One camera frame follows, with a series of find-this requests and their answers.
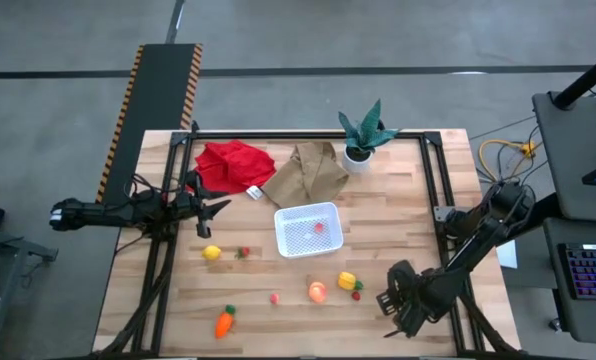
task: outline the white plastic basket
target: white plastic basket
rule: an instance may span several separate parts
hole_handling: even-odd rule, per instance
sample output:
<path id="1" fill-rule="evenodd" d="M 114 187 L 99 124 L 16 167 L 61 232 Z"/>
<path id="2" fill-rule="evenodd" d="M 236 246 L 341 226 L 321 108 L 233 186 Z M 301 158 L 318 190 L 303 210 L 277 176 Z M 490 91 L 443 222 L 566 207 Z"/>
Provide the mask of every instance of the white plastic basket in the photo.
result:
<path id="1" fill-rule="evenodd" d="M 274 223 L 278 251 L 286 258 L 319 255 L 342 247 L 338 208 L 331 202 L 280 209 Z"/>

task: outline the lemon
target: lemon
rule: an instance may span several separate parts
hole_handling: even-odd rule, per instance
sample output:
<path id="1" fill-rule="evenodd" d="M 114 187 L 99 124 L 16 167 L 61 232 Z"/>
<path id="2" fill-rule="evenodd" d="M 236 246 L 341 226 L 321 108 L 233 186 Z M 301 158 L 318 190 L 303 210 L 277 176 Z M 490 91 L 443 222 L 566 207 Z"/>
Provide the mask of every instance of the lemon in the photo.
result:
<path id="1" fill-rule="evenodd" d="M 202 251 L 202 257 L 207 260 L 216 260 L 220 257 L 221 250 L 218 246 L 209 245 Z"/>

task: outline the keyboard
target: keyboard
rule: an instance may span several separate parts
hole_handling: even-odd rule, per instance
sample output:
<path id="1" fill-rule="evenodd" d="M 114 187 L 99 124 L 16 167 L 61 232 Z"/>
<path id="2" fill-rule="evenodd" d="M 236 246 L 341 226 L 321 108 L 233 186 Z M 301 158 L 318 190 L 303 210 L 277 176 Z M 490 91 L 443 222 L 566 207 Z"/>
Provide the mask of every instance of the keyboard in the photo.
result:
<path id="1" fill-rule="evenodd" d="M 596 300 L 596 245 L 561 244 L 559 250 L 572 297 Z"/>

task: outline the concrete floor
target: concrete floor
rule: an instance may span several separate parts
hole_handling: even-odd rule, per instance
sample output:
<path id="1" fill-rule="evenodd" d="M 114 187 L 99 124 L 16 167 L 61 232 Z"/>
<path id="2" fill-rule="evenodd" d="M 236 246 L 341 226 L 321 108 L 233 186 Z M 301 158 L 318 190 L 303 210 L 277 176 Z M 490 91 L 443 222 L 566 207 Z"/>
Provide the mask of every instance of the concrete floor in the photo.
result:
<path id="1" fill-rule="evenodd" d="M 173 0 L 0 2 L 0 71 L 128 69 L 137 45 L 164 42 L 173 7 Z M 176 41 L 203 42 L 205 69 L 588 65 L 596 61 L 596 0 L 188 0 Z M 486 139 L 525 140 L 535 120 L 505 126 L 532 115 L 532 94 L 578 75 L 203 78 L 194 118 L 205 129 L 334 128 L 338 110 L 363 113 L 381 98 L 389 127 L 466 128 L 476 151 Z M 68 196 L 93 199 L 125 85 L 0 80 L 4 228 L 60 248 L 58 261 L 18 292 L 3 359 L 91 348 L 117 231 L 56 233 L 47 213 Z M 486 153 L 492 164 L 495 153 Z M 539 197 L 549 194 L 548 166 L 528 183 Z M 596 359 L 596 345 L 546 328 L 555 316 L 548 290 L 508 291 L 524 349 Z"/>

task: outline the wooden tabletop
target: wooden tabletop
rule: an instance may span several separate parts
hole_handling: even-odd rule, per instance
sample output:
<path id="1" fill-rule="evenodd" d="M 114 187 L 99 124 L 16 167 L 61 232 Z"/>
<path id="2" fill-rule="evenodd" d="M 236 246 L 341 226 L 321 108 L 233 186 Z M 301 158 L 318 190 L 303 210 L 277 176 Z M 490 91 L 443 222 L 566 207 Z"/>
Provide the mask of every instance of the wooden tabletop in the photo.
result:
<path id="1" fill-rule="evenodd" d="M 445 157 L 457 206 L 474 206 L 481 198 L 467 133 L 441 130 Z M 136 172 L 160 185 L 171 131 L 145 133 Z M 251 140 L 282 166 L 301 140 Z M 343 143 L 332 140 L 342 156 Z M 204 149 L 195 141 L 193 156 Z M 434 169 L 437 169 L 430 147 Z M 277 207 L 246 194 L 232 199 L 210 224 L 212 238 L 196 236 L 196 220 L 181 224 L 174 273 L 163 330 L 163 356 L 415 356 L 452 355 L 453 337 L 448 316 L 425 323 L 418 336 L 403 334 L 384 339 L 394 330 L 384 317 L 376 295 L 387 284 L 387 270 L 409 260 L 417 272 L 440 265 L 421 154 L 416 140 L 396 139 L 380 147 L 371 160 L 371 172 L 352 175 L 333 201 L 340 214 L 344 246 L 335 253 L 285 259 L 279 253 L 274 230 Z M 190 168 L 195 166 L 192 160 Z M 444 201 L 438 172 L 437 191 Z M 137 238 L 134 229 L 122 231 L 118 246 Z M 217 261 L 201 257 L 207 245 L 217 245 Z M 239 246 L 251 254 L 236 260 Z M 149 240 L 119 253 L 113 263 L 94 349 L 111 342 L 136 309 L 143 282 Z M 338 273 L 354 273 L 365 285 L 360 301 L 336 285 Z M 511 345 L 519 341 L 495 251 L 471 276 L 476 302 L 495 329 Z M 308 284 L 327 286 L 324 304 L 307 296 Z M 280 296 L 278 305 L 269 302 Z M 225 338 L 214 338 L 216 318 L 226 304 L 236 306 L 236 323 Z M 465 338 L 465 310 L 461 311 Z M 148 323 L 145 344 L 151 329 Z"/>

